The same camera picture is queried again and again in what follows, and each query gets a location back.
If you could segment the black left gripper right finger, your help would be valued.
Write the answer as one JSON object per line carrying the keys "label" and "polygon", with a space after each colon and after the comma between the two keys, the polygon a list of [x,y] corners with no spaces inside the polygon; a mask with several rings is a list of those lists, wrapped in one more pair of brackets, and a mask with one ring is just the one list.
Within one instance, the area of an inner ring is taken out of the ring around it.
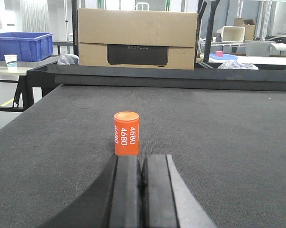
{"label": "black left gripper right finger", "polygon": [[147,156],[142,180],[145,228],[216,227],[185,184],[172,155]]}

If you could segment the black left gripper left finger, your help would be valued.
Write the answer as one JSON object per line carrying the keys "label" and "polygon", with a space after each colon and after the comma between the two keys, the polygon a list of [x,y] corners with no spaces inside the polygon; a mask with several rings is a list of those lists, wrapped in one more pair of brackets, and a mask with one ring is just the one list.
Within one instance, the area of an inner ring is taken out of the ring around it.
{"label": "black left gripper left finger", "polygon": [[139,228],[140,166],[136,156],[112,156],[86,191],[43,228]]}

